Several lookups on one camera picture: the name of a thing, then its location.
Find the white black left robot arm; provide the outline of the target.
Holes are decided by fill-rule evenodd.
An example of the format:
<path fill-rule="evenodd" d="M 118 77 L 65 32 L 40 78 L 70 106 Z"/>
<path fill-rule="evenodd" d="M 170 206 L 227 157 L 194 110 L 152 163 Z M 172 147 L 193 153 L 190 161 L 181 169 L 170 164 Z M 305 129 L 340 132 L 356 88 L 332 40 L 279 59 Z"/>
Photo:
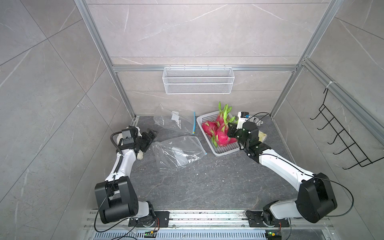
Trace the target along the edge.
<path fill-rule="evenodd" d="M 110 140 L 116 148 L 116 161 L 104 182 L 95 186 L 98 204 L 97 217 L 103 224 L 133 219 L 144 227 L 158 224 L 150 202 L 139 201 L 130 180 L 133 164 L 141 160 L 157 136 L 157 132 L 129 126 L 111 134 Z"/>

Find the pink dragon fruit green scales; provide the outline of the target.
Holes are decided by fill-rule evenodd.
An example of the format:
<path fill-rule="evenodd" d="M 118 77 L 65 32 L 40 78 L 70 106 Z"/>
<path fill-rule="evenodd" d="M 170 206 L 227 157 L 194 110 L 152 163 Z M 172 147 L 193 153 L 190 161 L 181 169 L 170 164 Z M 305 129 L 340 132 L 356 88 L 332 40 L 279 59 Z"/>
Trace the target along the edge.
<path fill-rule="evenodd" d="M 229 118 L 229 113 L 231 112 L 232 110 L 232 107 L 229 107 L 228 104 L 226 104 L 223 109 L 222 109 L 222 103 L 219 102 L 218 104 L 218 108 L 219 108 L 219 115 L 216 119 L 216 123 L 218 124 L 218 126 L 222 125 L 223 123 L 228 123 L 230 118 Z"/>

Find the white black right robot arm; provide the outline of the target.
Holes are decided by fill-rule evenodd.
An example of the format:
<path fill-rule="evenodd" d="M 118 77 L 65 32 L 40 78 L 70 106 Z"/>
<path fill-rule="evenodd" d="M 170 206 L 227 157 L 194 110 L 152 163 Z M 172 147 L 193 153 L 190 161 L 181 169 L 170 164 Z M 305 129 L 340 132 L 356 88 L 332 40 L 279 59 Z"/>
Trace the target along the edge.
<path fill-rule="evenodd" d="M 266 226 L 272 227 L 288 218 L 317 223 L 337 208 L 330 179 L 323 173 L 314 174 L 298 167 L 261 142 L 255 123 L 246 121 L 240 128 L 230 123 L 227 136 L 236 139 L 250 159 L 274 171 L 298 192 L 295 199 L 274 201 L 264 206 L 261 219 Z"/>

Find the clear zip-top bag blue seal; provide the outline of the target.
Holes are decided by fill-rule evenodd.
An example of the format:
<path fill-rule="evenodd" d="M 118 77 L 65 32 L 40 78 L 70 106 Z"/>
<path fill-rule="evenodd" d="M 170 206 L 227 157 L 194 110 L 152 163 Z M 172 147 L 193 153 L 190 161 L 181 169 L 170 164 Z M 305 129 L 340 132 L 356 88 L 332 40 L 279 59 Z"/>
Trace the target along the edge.
<path fill-rule="evenodd" d="M 156 125 L 164 129 L 194 135 L 196 132 L 196 113 L 159 105 L 154 113 Z"/>

